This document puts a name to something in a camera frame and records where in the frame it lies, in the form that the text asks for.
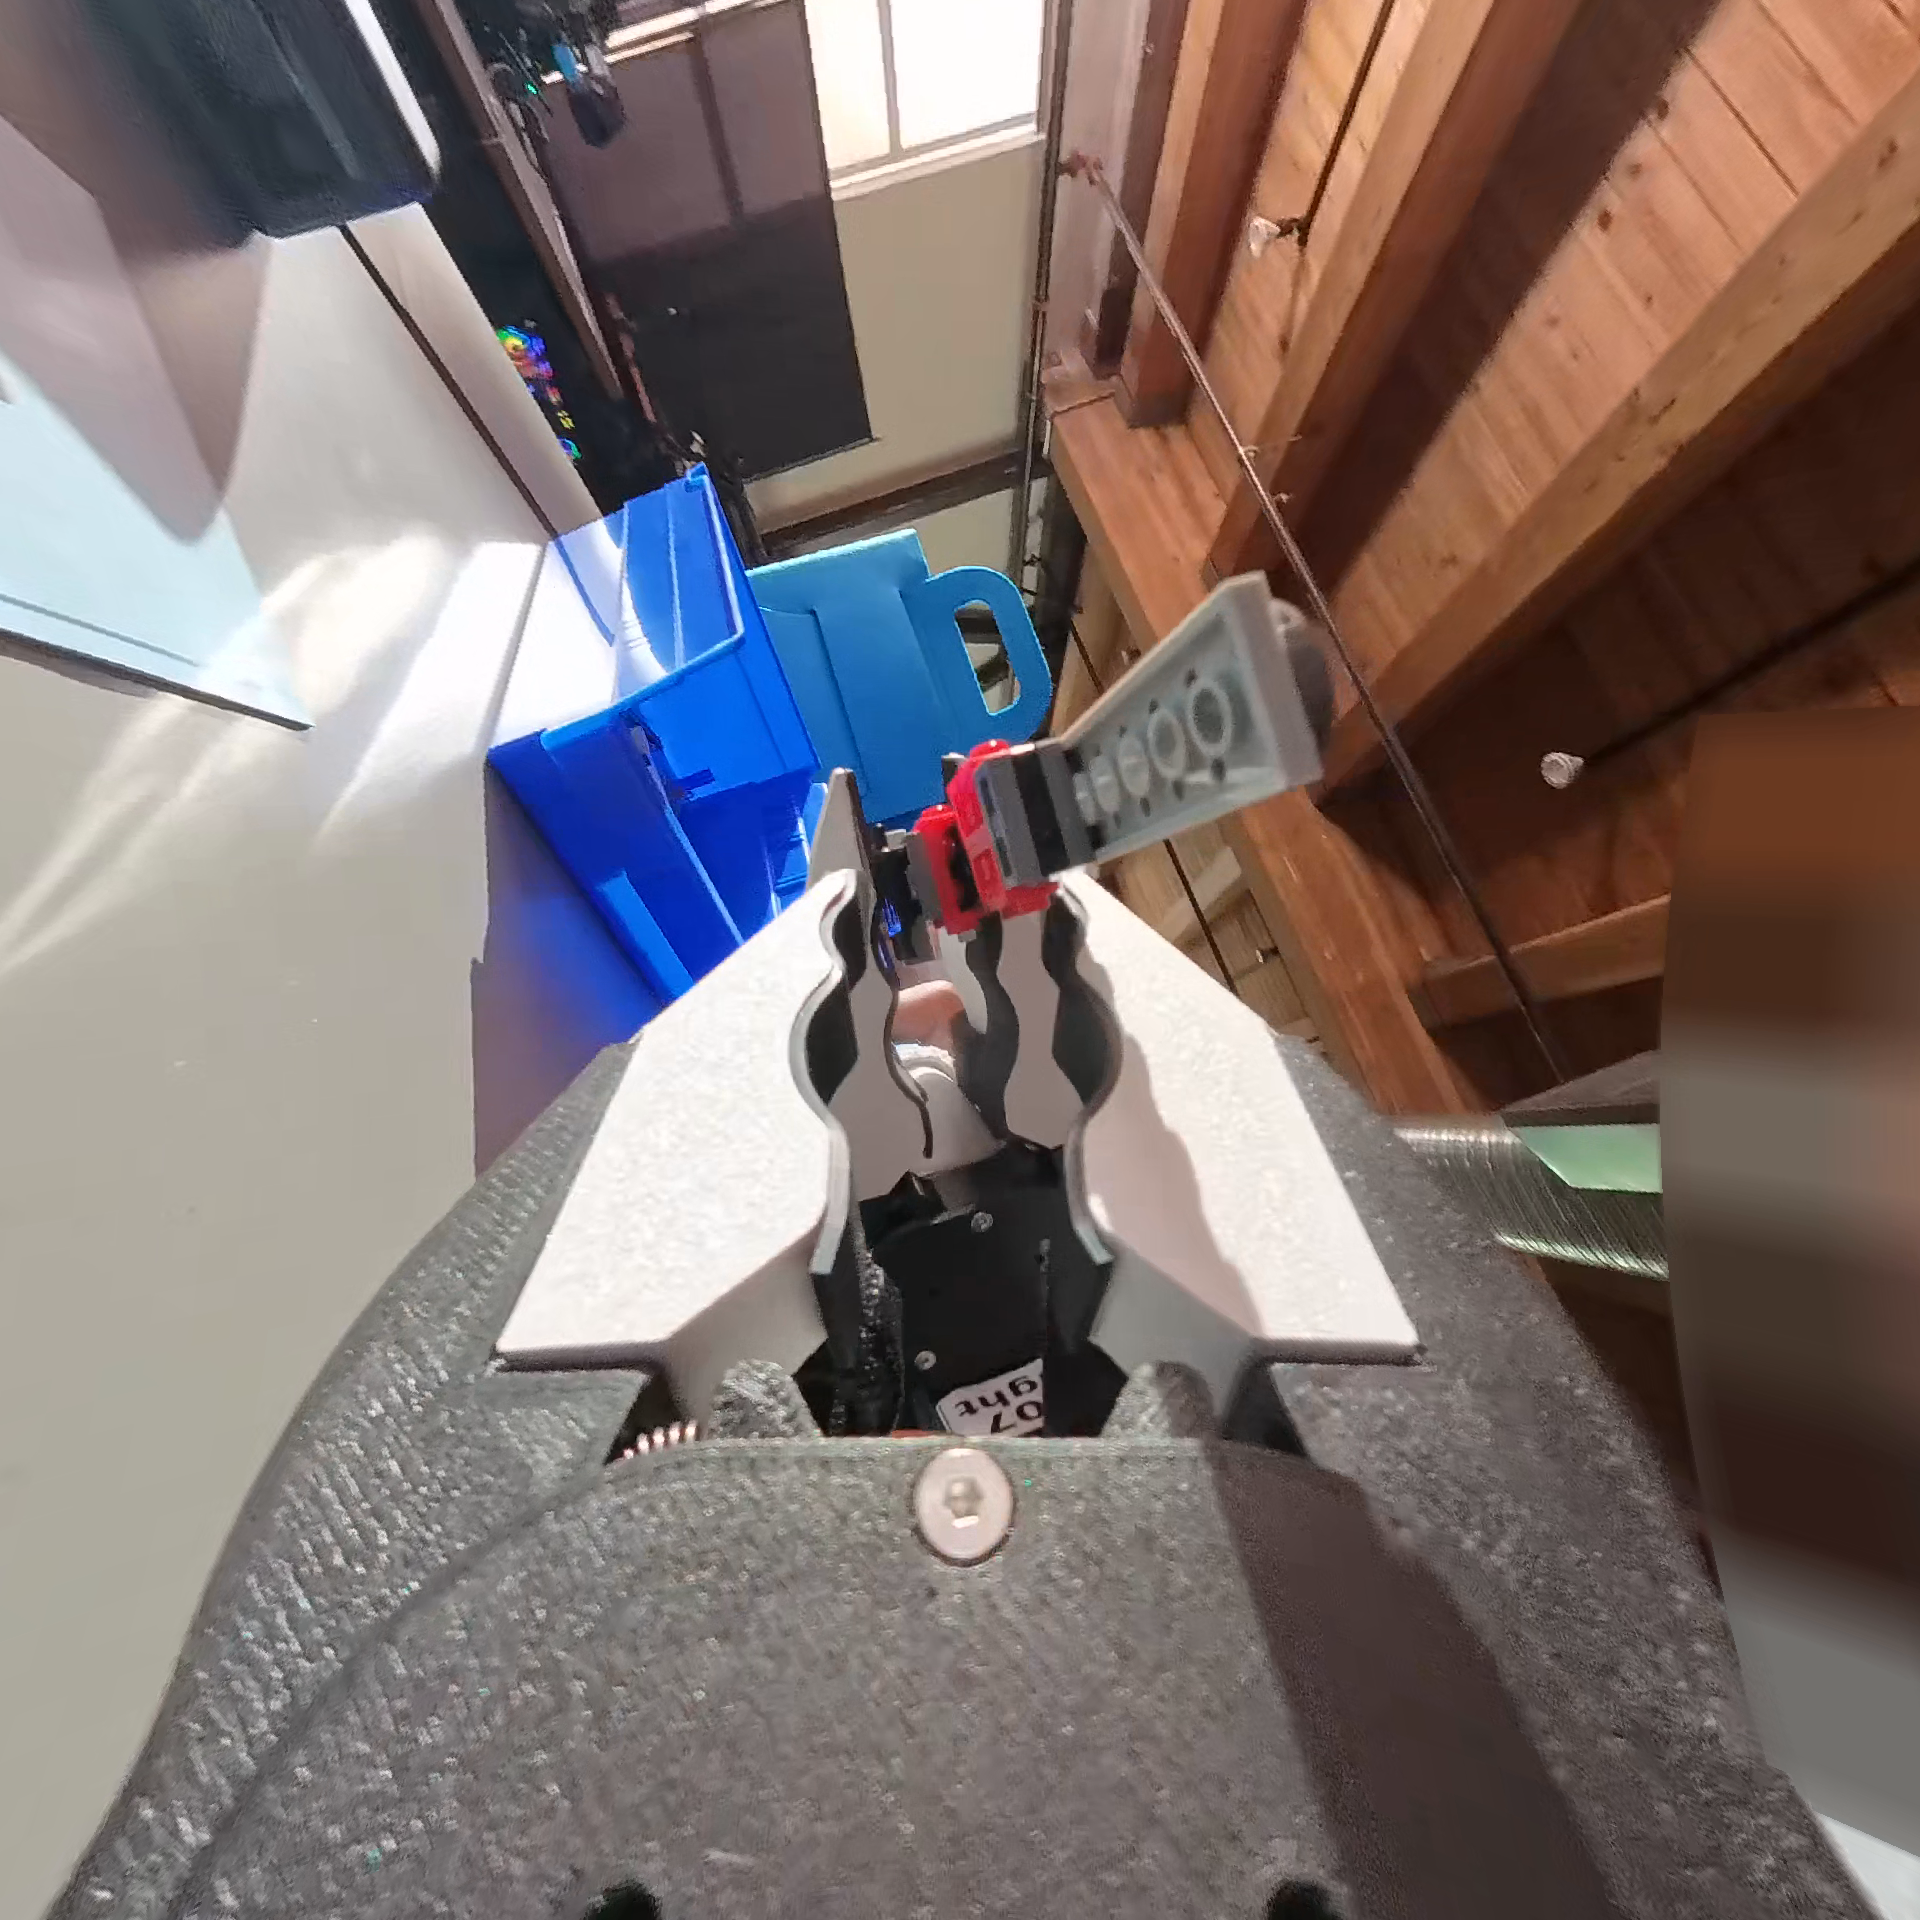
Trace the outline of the red grey toy brick model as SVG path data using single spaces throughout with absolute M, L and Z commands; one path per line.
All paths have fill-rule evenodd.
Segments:
M 878 930 L 936 937 L 1041 913 L 1065 875 L 1315 786 L 1332 735 L 1327 633 L 1243 573 L 1213 588 L 1065 735 L 985 741 L 876 853 Z

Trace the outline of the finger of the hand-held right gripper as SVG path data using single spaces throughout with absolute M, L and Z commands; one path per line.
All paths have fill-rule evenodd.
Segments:
M 1066 1147 L 1087 1102 L 1058 1055 L 1078 931 L 1068 901 L 1056 896 L 952 938 L 959 1084 L 991 1129 L 1036 1149 Z
M 926 1095 L 895 1042 L 898 990 L 878 947 L 873 835 L 850 771 L 829 774 L 808 856 L 810 905 L 820 905 L 830 973 L 805 1020 L 805 1075 L 847 1141 L 861 1201 L 905 1177 L 929 1177 L 932 1128 Z

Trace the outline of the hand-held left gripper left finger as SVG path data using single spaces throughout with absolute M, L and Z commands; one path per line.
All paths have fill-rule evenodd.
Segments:
M 637 1037 L 497 1335 L 517 1372 L 637 1364 L 710 1404 L 750 1358 L 847 1372 L 863 1343 L 855 1173 L 832 1100 L 861 1061 L 840 870 Z

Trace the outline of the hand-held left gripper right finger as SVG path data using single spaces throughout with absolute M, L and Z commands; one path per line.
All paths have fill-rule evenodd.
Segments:
M 1066 1150 L 1105 1289 L 1093 1346 L 1172 1364 L 1225 1414 L 1262 1364 L 1387 1364 L 1422 1339 L 1308 1114 L 1291 1054 L 1093 876 L 1066 876 L 1107 1075 Z

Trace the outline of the grey desk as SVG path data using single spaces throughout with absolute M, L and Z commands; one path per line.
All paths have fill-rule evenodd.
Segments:
M 254 1477 L 400 1257 L 637 1020 L 494 780 L 593 515 L 419 210 L 222 245 L 4 99 L 4 362 L 226 512 L 311 725 L 4 634 L 4 1916 L 142 1746 Z

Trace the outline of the blue felt bag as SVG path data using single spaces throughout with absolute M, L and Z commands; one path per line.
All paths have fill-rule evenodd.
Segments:
M 916 531 L 747 571 L 823 769 L 855 774 L 876 824 L 910 826 L 946 799 L 944 763 L 1041 730 L 1052 671 L 1020 588 L 985 565 L 932 571 Z M 991 706 L 960 614 L 993 616 L 1014 679 Z

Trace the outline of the black ceiling rod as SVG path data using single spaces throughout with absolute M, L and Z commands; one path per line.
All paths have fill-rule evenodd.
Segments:
M 1213 380 L 1204 368 L 1204 359 L 1196 347 L 1186 322 L 1181 320 L 1162 277 L 1150 265 L 1146 241 L 1140 240 L 1136 227 L 1126 217 L 1120 196 L 1110 181 L 1105 164 L 1097 154 L 1087 154 L 1081 150 L 1072 150 L 1066 159 L 1058 162 L 1058 171 L 1063 175 L 1081 181 L 1093 187 L 1098 201 L 1107 210 L 1107 214 L 1116 223 L 1116 231 L 1131 255 L 1136 267 L 1139 286 L 1147 291 L 1155 316 L 1164 322 L 1171 334 L 1172 345 L 1180 353 L 1180 359 L 1190 376 L 1190 385 L 1201 392 L 1206 407 L 1213 412 L 1220 428 L 1225 433 L 1231 447 L 1237 459 L 1237 466 L 1241 477 L 1253 492 L 1255 506 L 1260 507 L 1260 515 L 1264 517 L 1273 540 L 1282 548 L 1283 562 L 1290 565 L 1299 586 L 1304 589 L 1308 601 L 1308 612 L 1312 618 L 1325 629 L 1332 639 L 1332 647 L 1339 656 L 1339 665 L 1342 672 L 1355 688 L 1357 705 L 1364 711 L 1367 722 L 1372 725 L 1374 743 L 1382 750 L 1397 784 L 1405 788 L 1407 803 L 1412 805 L 1419 816 L 1422 826 L 1428 831 L 1428 840 L 1432 843 L 1438 859 L 1444 865 L 1446 875 L 1453 879 L 1453 887 L 1461 894 L 1464 905 L 1475 918 L 1477 927 L 1481 930 L 1488 947 L 1491 952 L 1491 960 L 1498 969 L 1498 974 L 1505 979 L 1508 995 L 1513 997 L 1515 1009 L 1521 1012 L 1526 1027 L 1540 1050 L 1549 1073 L 1558 1080 L 1565 1080 L 1572 1076 L 1572 1066 L 1565 1058 L 1563 1046 L 1553 1037 L 1549 1020 L 1533 995 L 1526 974 L 1508 947 L 1501 930 L 1491 918 L 1491 909 L 1483 897 L 1483 891 L 1464 859 L 1464 853 L 1456 840 L 1456 835 L 1435 800 L 1426 776 L 1419 767 L 1415 767 L 1403 732 L 1397 730 L 1392 715 L 1385 711 L 1380 700 L 1376 699 L 1368 674 L 1362 671 L 1346 636 L 1342 634 L 1339 620 L 1332 612 L 1332 602 L 1325 589 L 1320 586 L 1304 550 L 1301 548 L 1295 534 L 1291 533 L 1276 498 L 1268 490 L 1262 479 L 1252 444 L 1237 430 L 1225 405 L 1222 404 L 1218 391 L 1213 388 Z

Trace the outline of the silver air duct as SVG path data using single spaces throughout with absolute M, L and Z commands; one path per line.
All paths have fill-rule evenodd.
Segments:
M 1506 1249 L 1668 1280 L 1661 1108 L 1650 1084 L 1572 1088 L 1499 1114 L 1403 1117 L 1396 1136 Z

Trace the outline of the light blue instruction booklet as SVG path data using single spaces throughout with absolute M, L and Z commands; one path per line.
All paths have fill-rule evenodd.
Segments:
M 202 533 L 170 531 L 14 362 L 2 414 L 4 634 L 306 730 L 288 647 L 226 512 Z

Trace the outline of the glowing computer case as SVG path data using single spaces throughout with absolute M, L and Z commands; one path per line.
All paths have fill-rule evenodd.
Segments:
M 584 456 L 578 439 L 578 422 L 553 368 L 547 337 L 539 330 L 521 324 L 497 324 L 496 336 L 566 456 L 578 466 Z

